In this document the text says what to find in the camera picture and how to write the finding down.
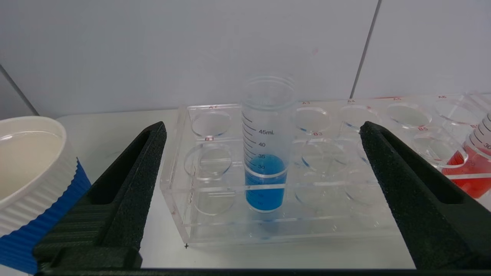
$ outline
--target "wall seam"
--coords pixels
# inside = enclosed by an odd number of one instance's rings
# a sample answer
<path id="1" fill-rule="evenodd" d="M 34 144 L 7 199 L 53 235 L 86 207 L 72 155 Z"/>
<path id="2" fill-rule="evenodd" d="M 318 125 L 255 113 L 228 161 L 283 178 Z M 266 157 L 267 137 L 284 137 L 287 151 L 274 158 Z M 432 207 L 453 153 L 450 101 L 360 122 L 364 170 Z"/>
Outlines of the wall seam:
<path id="1" fill-rule="evenodd" d="M 22 101 L 31 110 L 31 112 L 34 115 L 39 116 L 39 113 L 37 112 L 37 110 L 34 108 L 34 106 L 32 106 L 30 101 L 27 99 L 27 97 L 24 95 L 24 93 L 22 93 L 21 89 L 17 86 L 15 81 L 10 77 L 10 75 L 7 73 L 7 71 L 5 70 L 5 68 L 1 64 L 0 64 L 0 73 L 7 79 L 8 83 L 12 86 L 12 88 L 15 90 L 15 92 L 17 92 L 19 97 L 21 97 Z"/>
<path id="2" fill-rule="evenodd" d="M 368 45 L 370 44 L 370 38 L 372 37 L 373 28 L 375 26 L 375 21 L 377 20 L 377 16 L 379 14 L 381 4 L 382 4 L 382 0 L 379 0 L 377 2 L 377 7 L 375 8 L 375 13 L 373 14 L 372 24 L 370 25 L 370 29 L 368 30 L 367 40 L 365 42 L 365 47 L 363 48 L 363 53 L 361 54 L 360 64 L 358 65 L 358 71 L 356 72 L 355 82 L 353 82 L 353 87 L 351 89 L 350 99 L 352 99 L 353 95 L 355 94 L 356 84 L 358 83 L 361 69 L 363 67 L 363 63 L 365 62 L 365 56 L 367 54 Z"/>

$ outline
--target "clear acrylic tube rack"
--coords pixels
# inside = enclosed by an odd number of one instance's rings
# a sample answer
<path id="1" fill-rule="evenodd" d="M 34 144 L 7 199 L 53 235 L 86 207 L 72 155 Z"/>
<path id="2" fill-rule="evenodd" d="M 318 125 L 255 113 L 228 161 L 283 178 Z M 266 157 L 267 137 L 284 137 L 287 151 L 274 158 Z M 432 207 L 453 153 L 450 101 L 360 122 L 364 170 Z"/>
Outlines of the clear acrylic tube rack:
<path id="1" fill-rule="evenodd" d="M 162 163 L 161 190 L 184 243 L 229 244 L 310 238 L 400 235 L 359 137 L 365 121 L 396 134 L 434 167 L 455 179 L 450 160 L 486 115 L 466 93 L 331 102 L 298 102 L 286 183 L 246 185 L 241 105 L 179 109 Z M 275 211 L 250 208 L 246 191 L 284 189 Z"/>

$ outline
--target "red liquid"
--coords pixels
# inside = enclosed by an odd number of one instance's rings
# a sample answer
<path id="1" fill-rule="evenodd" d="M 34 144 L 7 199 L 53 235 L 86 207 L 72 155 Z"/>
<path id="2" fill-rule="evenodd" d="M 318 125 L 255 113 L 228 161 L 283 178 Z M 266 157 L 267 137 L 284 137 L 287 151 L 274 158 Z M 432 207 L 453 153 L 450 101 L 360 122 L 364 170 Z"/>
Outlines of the red liquid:
<path id="1" fill-rule="evenodd" d="M 473 151 L 465 143 L 464 150 L 469 155 L 467 162 L 462 167 L 444 168 L 441 171 L 444 175 L 491 173 L 491 163 L 488 159 Z M 463 162 L 462 154 L 456 152 L 447 164 L 458 165 Z M 473 198 L 480 198 L 491 189 L 491 178 L 453 179 L 452 182 Z"/>

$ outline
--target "white ribbed lid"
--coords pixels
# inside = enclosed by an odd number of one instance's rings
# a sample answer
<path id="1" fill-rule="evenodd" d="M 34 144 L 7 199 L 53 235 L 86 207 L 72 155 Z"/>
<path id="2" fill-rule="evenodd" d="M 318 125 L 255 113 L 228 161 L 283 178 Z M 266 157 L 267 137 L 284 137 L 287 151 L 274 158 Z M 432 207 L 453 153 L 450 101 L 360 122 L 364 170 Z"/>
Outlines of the white ribbed lid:
<path id="1" fill-rule="evenodd" d="M 59 122 L 39 116 L 0 121 L 0 237 L 50 208 L 76 168 Z"/>

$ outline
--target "blue ribbed band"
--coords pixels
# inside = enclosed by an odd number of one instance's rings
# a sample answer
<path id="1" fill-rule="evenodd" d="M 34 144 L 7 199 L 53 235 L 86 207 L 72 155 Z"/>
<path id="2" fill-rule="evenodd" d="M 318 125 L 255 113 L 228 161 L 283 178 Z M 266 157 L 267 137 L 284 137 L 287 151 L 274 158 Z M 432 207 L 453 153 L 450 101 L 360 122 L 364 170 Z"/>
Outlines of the blue ribbed band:
<path id="1" fill-rule="evenodd" d="M 34 246 L 87 192 L 90 182 L 77 159 L 75 176 L 66 191 L 35 220 L 0 238 L 0 264 L 29 273 L 37 272 Z"/>

